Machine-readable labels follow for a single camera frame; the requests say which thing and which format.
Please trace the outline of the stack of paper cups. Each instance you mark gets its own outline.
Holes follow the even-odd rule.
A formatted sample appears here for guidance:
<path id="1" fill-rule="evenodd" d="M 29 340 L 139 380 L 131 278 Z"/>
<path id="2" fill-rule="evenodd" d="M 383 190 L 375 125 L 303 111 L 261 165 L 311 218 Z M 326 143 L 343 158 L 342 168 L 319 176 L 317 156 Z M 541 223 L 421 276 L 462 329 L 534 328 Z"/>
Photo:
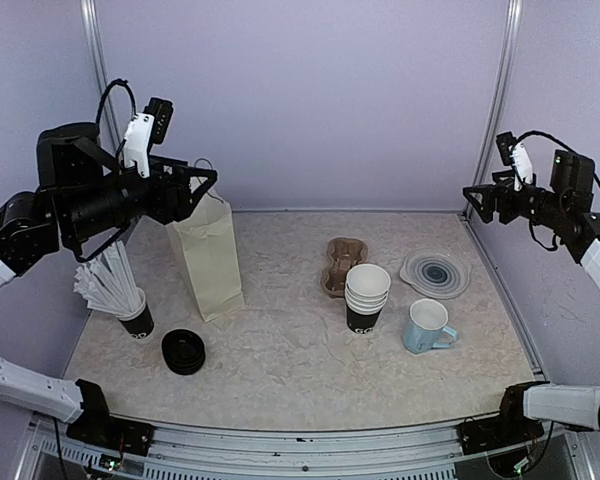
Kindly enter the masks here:
<path id="1" fill-rule="evenodd" d="M 346 324 L 356 334 L 370 333 L 385 307 L 391 277 L 382 267 L 359 264 L 346 276 Z"/>

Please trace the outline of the stack of black lids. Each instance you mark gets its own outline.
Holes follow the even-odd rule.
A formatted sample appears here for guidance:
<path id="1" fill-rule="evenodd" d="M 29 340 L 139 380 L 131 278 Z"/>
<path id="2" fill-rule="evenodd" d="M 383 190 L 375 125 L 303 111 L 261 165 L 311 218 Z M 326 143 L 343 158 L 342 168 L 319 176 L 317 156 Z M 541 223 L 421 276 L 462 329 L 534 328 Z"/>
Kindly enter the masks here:
<path id="1" fill-rule="evenodd" d="M 169 331 L 161 341 L 161 349 L 167 367 L 178 375 L 193 375 L 206 360 L 203 340 L 191 330 Z"/>

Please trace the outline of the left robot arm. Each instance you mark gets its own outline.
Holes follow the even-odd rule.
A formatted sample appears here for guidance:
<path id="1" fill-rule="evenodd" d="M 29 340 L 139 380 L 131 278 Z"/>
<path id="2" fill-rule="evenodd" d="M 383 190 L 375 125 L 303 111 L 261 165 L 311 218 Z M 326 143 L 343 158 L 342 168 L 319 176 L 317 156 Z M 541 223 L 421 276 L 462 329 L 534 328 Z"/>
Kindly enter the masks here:
<path id="1" fill-rule="evenodd" d="M 0 207 L 0 288 L 61 248 L 86 262 L 82 246 L 113 230 L 117 241 L 131 222 L 147 216 L 162 225 L 188 218 L 215 184 L 217 173 L 185 161 L 149 158 L 149 175 L 123 168 L 99 144 L 94 122 L 42 132 L 36 155 L 39 186 Z M 48 377 L 0 357 L 0 400 L 54 417 L 101 445 L 120 434 L 100 386 Z"/>

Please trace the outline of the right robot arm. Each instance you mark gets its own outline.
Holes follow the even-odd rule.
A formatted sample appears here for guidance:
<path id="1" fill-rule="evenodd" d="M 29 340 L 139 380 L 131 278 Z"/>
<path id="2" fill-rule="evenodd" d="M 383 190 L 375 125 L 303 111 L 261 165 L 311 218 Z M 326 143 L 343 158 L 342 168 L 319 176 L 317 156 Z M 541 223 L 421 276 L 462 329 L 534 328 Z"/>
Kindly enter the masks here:
<path id="1" fill-rule="evenodd" d="M 508 224 L 524 218 L 531 228 L 548 228 L 553 234 L 549 248 L 564 245 L 600 291 L 600 213 L 591 209 L 594 161 L 567 150 L 556 151 L 549 188 L 517 175 L 529 165 L 523 148 L 517 147 L 510 172 L 496 172 L 492 183 L 466 187 L 463 195 L 486 223 Z M 491 423 L 491 433 L 498 442 L 511 444 L 542 434 L 544 421 L 600 433 L 600 386 L 538 381 L 510 386 Z"/>

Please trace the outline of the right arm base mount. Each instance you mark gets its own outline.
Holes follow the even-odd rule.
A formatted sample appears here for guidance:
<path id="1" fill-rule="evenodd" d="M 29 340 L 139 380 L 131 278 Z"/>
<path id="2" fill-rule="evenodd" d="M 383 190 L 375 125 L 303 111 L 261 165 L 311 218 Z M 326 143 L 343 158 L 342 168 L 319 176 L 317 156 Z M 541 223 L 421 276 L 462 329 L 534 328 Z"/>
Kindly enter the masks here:
<path id="1" fill-rule="evenodd" d="M 544 435 L 542 423 L 524 416 L 523 396 L 531 387 L 547 381 L 530 381 L 508 387 L 495 416 L 482 419 L 466 418 L 458 427 L 464 455 L 504 448 Z"/>

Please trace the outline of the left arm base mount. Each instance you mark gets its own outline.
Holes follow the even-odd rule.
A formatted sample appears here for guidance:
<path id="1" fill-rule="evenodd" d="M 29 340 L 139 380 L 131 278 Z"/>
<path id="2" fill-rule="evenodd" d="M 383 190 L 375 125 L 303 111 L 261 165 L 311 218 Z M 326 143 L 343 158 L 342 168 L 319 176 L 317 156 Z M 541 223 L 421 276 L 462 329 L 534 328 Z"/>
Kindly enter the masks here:
<path id="1" fill-rule="evenodd" d="M 76 386 L 82 395 L 81 414 L 68 423 L 66 435 L 69 438 L 122 453 L 148 455 L 154 426 L 112 416 L 97 384 L 79 379 Z"/>

